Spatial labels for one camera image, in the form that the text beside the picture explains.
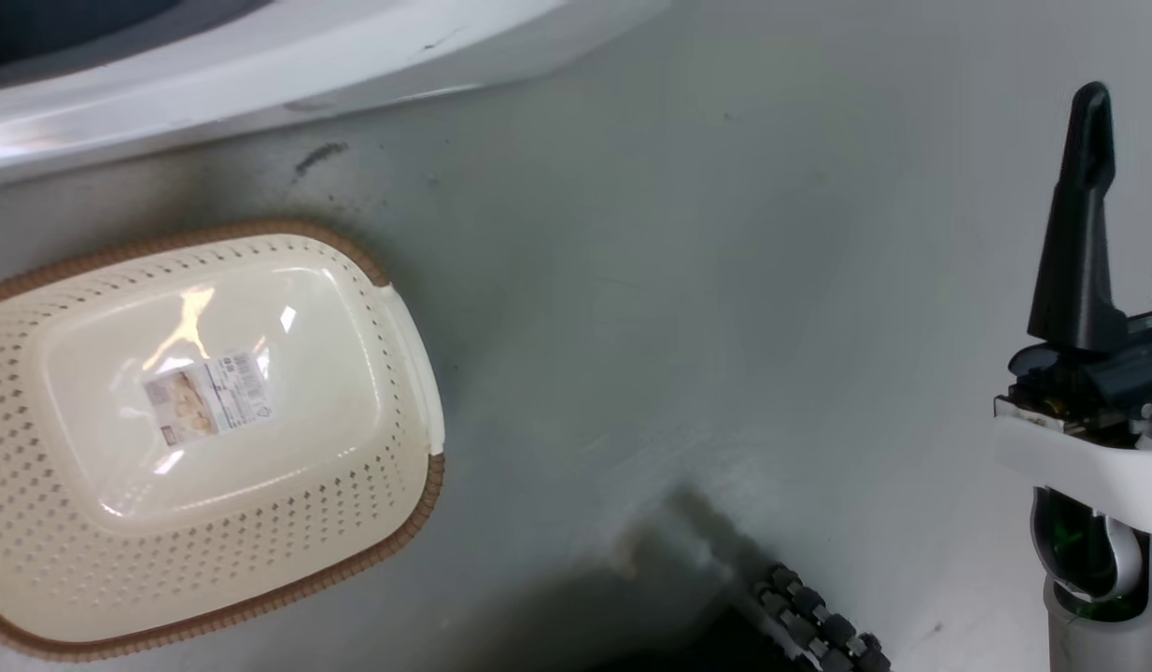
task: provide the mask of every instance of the cream plastic basket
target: cream plastic basket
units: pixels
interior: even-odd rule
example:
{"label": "cream plastic basket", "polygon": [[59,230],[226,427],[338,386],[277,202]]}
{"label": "cream plastic basket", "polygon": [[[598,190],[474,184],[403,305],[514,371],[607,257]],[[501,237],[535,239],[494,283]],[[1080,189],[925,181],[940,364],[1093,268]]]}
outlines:
{"label": "cream plastic basket", "polygon": [[247,620],[402,549],[444,475],[418,332],[300,222],[0,284],[0,641],[98,659]]}

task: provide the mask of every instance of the sticker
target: sticker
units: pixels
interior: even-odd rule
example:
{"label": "sticker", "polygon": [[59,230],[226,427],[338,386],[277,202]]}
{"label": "sticker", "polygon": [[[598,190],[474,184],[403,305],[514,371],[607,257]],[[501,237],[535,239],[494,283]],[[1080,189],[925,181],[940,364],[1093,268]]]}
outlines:
{"label": "sticker", "polygon": [[169,446],[191,444],[273,417],[260,367],[247,352],[167,370],[145,383]]}

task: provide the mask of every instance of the dark stain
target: dark stain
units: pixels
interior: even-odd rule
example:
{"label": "dark stain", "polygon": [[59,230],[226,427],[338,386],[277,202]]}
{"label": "dark stain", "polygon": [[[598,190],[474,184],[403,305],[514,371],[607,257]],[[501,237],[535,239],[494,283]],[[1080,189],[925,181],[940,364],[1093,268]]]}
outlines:
{"label": "dark stain", "polygon": [[333,156],[347,152],[347,142],[327,142],[327,144],[321,145],[313,150],[306,158],[298,161],[298,165],[294,166],[294,182],[300,179],[306,178],[306,173],[314,166],[320,165],[320,163],[332,158]]}
{"label": "dark stain", "polygon": [[462,29],[462,27],[458,27],[457,29],[455,29],[452,32],[445,35],[444,37],[440,37],[439,39],[435,39],[435,41],[433,41],[431,44],[426,44],[425,46],[423,46],[423,51],[424,52],[429,52],[430,50],[434,50],[434,47],[437,47],[440,44],[442,44],[445,41],[448,41],[448,39],[452,39],[453,37],[455,37],[455,35],[457,32],[461,32],[461,30],[464,30],[464,29]]}
{"label": "dark stain", "polygon": [[943,625],[943,622],[941,622],[939,620],[938,624],[935,626],[933,626],[933,628],[931,631],[927,631],[927,633],[925,633],[924,637],[918,639],[916,641],[916,643],[914,643],[912,645],[910,645],[908,648],[908,651],[917,650],[918,647],[920,647],[923,643],[927,642],[929,640],[938,636],[938,634],[940,633],[940,631],[943,631],[943,629],[946,629],[946,625]]}
{"label": "dark stain", "polygon": [[826,171],[812,169],[808,174],[808,184],[810,184],[810,187],[814,188],[825,187],[828,183],[829,183],[829,174]]}

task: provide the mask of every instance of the gray surface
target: gray surface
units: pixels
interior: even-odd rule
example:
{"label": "gray surface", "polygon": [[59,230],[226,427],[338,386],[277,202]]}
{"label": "gray surface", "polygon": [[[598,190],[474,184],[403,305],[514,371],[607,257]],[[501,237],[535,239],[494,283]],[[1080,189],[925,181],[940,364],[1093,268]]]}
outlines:
{"label": "gray surface", "polygon": [[[1152,2],[682,3],[545,81],[0,188],[0,277],[238,218],[361,237],[448,415],[444,500],[404,553],[86,669],[563,667],[691,620],[718,582],[696,539],[729,522],[901,672],[1041,670],[1030,493],[991,463],[991,397],[1093,77],[1138,311]],[[327,142],[348,150],[300,179]]]}

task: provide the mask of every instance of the mechanical part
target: mechanical part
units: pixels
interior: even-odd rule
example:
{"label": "mechanical part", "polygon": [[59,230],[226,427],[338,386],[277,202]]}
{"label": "mechanical part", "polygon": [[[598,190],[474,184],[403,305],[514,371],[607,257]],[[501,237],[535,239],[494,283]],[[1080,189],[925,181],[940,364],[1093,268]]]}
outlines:
{"label": "mechanical part", "polygon": [[808,650],[812,640],[818,636],[816,626],[801,616],[789,616],[785,620],[785,626],[788,628],[788,636],[793,639],[793,641],[796,642],[796,645],[802,648],[802,650]]}
{"label": "mechanical part", "polygon": [[825,640],[832,645],[844,647],[849,640],[854,639],[857,631],[849,624],[849,620],[846,620],[844,616],[833,613],[824,622],[820,622],[820,634],[825,635]]}
{"label": "mechanical part", "polygon": [[1036,491],[1032,541],[1054,582],[1086,603],[1114,601],[1139,582],[1143,558],[1131,528],[1056,490]]}
{"label": "mechanical part", "polygon": [[816,609],[825,606],[825,599],[812,588],[802,587],[801,590],[796,591],[796,595],[793,595],[793,604],[796,605],[798,612],[812,616]]}
{"label": "mechanical part", "polygon": [[892,663],[879,639],[857,631],[842,616],[831,613],[825,598],[804,587],[799,575],[782,565],[772,567],[766,581],[756,583],[752,596],[797,650],[796,663],[823,672],[888,672]]}
{"label": "mechanical part", "polygon": [[854,663],[850,663],[849,656],[841,650],[829,650],[820,658],[820,672],[850,672],[852,669]]}
{"label": "mechanical part", "polygon": [[[1000,462],[1036,484],[1054,672],[1152,671],[1152,311],[1111,300],[1111,98],[1073,98],[1028,332],[995,400]],[[878,670],[880,651],[858,669]]]}

